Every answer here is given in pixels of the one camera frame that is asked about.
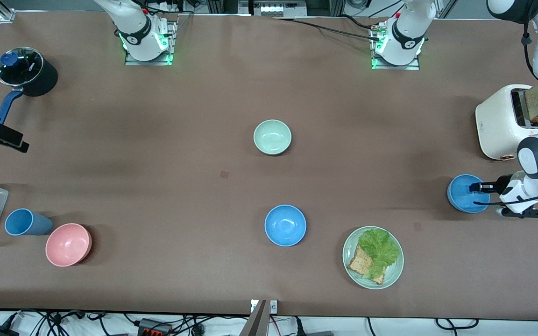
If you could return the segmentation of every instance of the metal frame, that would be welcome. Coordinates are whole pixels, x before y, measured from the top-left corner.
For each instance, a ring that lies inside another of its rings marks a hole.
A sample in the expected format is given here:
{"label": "metal frame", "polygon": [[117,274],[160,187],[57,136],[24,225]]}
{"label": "metal frame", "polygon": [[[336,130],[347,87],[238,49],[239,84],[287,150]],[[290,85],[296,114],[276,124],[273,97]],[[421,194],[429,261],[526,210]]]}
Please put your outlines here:
{"label": "metal frame", "polygon": [[15,9],[9,9],[3,2],[0,1],[0,22],[13,22],[15,17]]}
{"label": "metal frame", "polygon": [[275,300],[273,302],[271,300],[261,300],[256,304],[254,311],[252,311],[244,328],[242,328],[240,336],[267,336],[269,317],[273,306],[275,306],[273,309],[277,311],[277,302]]}

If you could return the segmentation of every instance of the plate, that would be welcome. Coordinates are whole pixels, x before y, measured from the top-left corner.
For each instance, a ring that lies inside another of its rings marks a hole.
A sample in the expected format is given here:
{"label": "plate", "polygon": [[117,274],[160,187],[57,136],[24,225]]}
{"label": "plate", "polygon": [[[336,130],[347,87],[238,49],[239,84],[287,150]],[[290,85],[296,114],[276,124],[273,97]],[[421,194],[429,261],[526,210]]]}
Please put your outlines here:
{"label": "plate", "polygon": [[[363,279],[362,275],[348,268],[348,265],[350,265],[350,261],[352,261],[352,258],[354,258],[354,251],[356,251],[358,239],[362,236],[364,232],[375,229],[381,229],[389,233],[391,239],[397,245],[397,248],[400,250],[400,254],[397,255],[396,261],[390,266],[387,266],[385,270],[385,278],[382,285],[377,285],[375,281],[369,279]],[[393,283],[397,281],[397,279],[399,279],[400,274],[402,274],[402,268],[404,268],[404,253],[398,240],[393,236],[393,234],[391,234],[391,232],[385,230],[384,228],[373,226],[361,227],[352,232],[350,236],[348,236],[348,239],[346,239],[346,242],[344,243],[344,249],[342,251],[342,260],[344,261],[344,268],[346,269],[346,272],[348,273],[350,278],[352,278],[352,280],[354,280],[354,282],[356,282],[357,284],[368,289],[384,289],[390,287],[391,285],[393,285]]]}

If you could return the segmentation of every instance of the blue bowl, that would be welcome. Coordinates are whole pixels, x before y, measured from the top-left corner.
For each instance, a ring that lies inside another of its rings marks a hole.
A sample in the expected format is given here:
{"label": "blue bowl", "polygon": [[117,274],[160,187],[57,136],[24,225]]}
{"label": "blue bowl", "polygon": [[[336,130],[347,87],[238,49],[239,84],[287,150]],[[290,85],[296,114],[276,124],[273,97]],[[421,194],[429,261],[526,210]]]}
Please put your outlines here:
{"label": "blue bowl", "polygon": [[448,200],[450,204],[461,212],[479,213],[487,208],[486,205],[477,205],[473,202],[489,203],[491,195],[480,192],[470,192],[472,183],[482,182],[483,180],[470,174],[462,174],[455,177],[448,186]]}
{"label": "blue bowl", "polygon": [[306,218],[295,206],[276,206],[267,213],[265,233],[275,245],[296,245],[306,233]]}

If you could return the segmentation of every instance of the pink bowl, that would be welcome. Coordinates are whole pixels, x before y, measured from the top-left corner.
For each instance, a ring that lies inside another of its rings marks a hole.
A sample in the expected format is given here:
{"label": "pink bowl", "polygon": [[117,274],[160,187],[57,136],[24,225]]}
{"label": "pink bowl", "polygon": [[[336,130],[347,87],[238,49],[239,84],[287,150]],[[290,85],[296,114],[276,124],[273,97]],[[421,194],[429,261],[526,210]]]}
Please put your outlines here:
{"label": "pink bowl", "polygon": [[63,224],[49,235],[45,254],[49,262],[59,267],[76,264],[90,252],[90,233],[76,223]]}

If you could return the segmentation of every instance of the metal mounting plate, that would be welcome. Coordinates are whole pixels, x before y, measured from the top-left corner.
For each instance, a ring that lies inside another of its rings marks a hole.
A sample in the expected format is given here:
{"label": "metal mounting plate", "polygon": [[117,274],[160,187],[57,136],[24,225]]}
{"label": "metal mounting plate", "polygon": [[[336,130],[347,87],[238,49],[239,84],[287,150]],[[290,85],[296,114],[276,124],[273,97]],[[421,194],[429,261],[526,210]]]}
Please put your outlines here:
{"label": "metal mounting plate", "polygon": [[[250,312],[252,313],[255,310],[256,305],[259,303],[259,300],[250,300]],[[269,311],[272,315],[277,314],[277,300],[271,300],[269,302],[271,310]]]}

